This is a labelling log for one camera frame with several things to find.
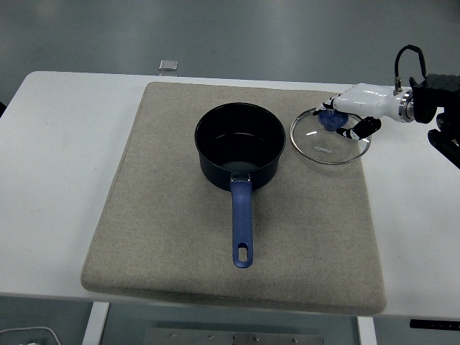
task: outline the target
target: saucepan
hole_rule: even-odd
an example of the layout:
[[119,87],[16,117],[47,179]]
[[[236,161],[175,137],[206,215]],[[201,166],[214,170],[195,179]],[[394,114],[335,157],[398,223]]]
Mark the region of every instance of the saucepan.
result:
[[252,191],[275,175],[285,130],[274,114],[260,106],[228,103],[201,118],[195,145],[206,178],[231,192],[233,262],[247,268],[253,262]]

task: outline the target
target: metal bracket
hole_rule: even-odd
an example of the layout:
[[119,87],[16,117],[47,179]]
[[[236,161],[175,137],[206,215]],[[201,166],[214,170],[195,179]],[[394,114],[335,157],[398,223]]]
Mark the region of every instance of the metal bracket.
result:
[[206,331],[202,329],[148,328],[144,345],[323,345],[323,337],[305,334]]

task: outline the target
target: blue handle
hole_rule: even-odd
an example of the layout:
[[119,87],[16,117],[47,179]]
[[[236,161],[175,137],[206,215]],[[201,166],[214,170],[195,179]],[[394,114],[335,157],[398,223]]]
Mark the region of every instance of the blue handle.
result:
[[[233,208],[233,262],[239,268],[248,268],[252,265],[252,184],[250,181],[232,180],[230,191]],[[240,250],[247,253],[246,260],[239,257]]]

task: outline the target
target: gray felt mat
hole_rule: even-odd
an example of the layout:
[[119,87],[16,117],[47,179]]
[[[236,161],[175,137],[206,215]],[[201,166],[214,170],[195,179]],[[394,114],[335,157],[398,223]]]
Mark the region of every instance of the gray felt mat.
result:
[[201,172],[198,120],[229,102],[293,119],[331,94],[151,83],[83,267],[92,291],[181,303],[373,314],[385,307],[360,160],[311,162],[287,137],[275,177],[252,197],[254,263],[231,258],[231,196]]

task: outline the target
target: white table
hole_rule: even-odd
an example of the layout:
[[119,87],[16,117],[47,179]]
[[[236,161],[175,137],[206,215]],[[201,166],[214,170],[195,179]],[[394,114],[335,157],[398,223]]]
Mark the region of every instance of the white table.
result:
[[[151,81],[341,92],[350,85],[36,72],[0,119],[0,294],[157,301],[84,290],[80,273]],[[383,119],[362,158],[387,293],[383,315],[459,319],[460,170],[435,124]]]

